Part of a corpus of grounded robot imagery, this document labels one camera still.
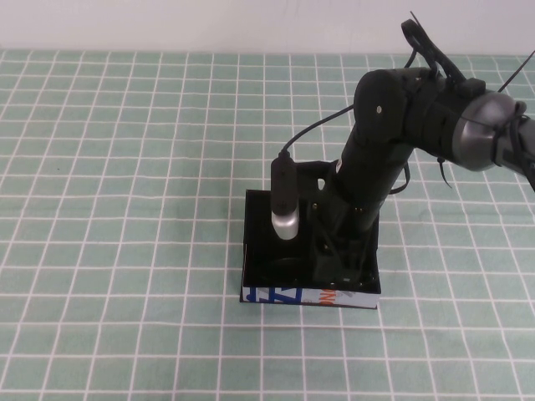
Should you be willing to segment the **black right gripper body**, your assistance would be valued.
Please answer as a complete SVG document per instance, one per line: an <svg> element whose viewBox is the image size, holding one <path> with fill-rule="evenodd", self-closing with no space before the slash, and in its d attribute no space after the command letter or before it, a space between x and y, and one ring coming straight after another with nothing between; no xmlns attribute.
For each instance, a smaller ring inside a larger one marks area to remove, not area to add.
<svg viewBox="0 0 535 401"><path fill-rule="evenodd" d="M360 272L376 277L376 209L353 205L336 196L316 195L308 207L312 225L310 256L317 267L336 268L338 278Z"/></svg>

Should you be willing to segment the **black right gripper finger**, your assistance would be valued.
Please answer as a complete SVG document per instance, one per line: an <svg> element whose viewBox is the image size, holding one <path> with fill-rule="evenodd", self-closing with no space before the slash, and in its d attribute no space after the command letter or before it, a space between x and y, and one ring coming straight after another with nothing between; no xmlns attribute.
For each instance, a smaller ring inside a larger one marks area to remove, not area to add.
<svg viewBox="0 0 535 401"><path fill-rule="evenodd" d="M313 272L313 282L318 286L334 286L338 283L339 270L327 266L326 268L317 267Z"/></svg>
<svg viewBox="0 0 535 401"><path fill-rule="evenodd" d="M345 277L342 283L349 288L366 288L375 284L375 275L373 272L360 272L351 277Z"/></svg>

